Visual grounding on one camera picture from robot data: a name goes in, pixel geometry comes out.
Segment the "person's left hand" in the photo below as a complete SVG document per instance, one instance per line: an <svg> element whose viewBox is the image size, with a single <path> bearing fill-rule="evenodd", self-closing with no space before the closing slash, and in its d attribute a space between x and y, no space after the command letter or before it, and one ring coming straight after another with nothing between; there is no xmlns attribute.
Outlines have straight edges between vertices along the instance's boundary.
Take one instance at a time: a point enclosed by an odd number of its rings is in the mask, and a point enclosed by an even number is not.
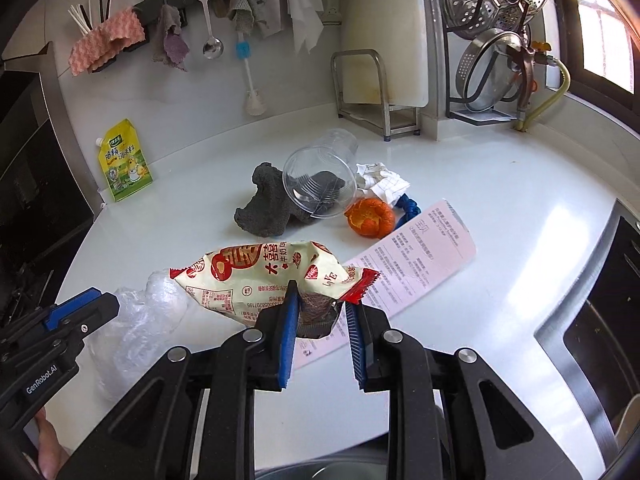
<svg viewBox="0 0 640 480"><path fill-rule="evenodd" d="M58 440L53 425L47 420L45 408L35 414L34 421L38 429L38 457L33 460L26 455L26 458L32 468L38 471L43 478L55 480L70 458L70 453Z"/></svg>

